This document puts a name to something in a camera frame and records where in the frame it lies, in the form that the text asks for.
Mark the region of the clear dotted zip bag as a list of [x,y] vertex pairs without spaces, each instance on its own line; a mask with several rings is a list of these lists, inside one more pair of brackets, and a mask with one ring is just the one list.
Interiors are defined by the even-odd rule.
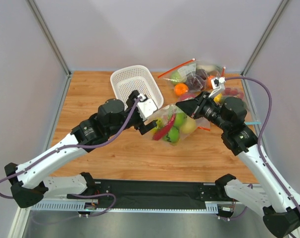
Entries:
[[175,104],[159,109],[148,118],[148,122],[152,121],[155,122],[155,127],[146,134],[146,138],[171,146],[180,144],[197,129],[210,131],[207,119],[193,119]]

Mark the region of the green fake apple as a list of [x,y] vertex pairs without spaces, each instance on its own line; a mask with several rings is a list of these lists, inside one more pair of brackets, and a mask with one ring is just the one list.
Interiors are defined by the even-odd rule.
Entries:
[[187,119],[187,115],[185,113],[177,113],[174,120],[174,127],[180,128]]

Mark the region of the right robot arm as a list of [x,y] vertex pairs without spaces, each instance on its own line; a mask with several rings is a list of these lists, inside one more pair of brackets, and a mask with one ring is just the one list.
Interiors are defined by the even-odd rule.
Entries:
[[243,101],[229,97],[220,106],[209,93],[202,92],[176,105],[191,118],[205,118],[222,129],[224,145],[249,168],[265,192],[261,194],[234,176],[226,175],[220,178],[225,195],[259,215],[267,229],[277,238],[283,238],[298,229],[300,195],[277,171],[259,144],[259,138],[245,124],[247,111]]

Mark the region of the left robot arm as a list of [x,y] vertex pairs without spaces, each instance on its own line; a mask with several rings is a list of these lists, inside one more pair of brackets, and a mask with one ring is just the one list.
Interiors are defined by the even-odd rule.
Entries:
[[106,146],[126,129],[133,127],[141,134],[147,133],[154,128],[154,122],[145,124],[145,121],[157,109],[153,99],[137,90],[129,95],[126,103],[119,99],[107,100],[95,114],[44,153],[24,164],[5,166],[13,199],[20,208],[28,208],[45,197],[96,195],[97,187],[89,173],[57,178],[50,175],[70,161]]

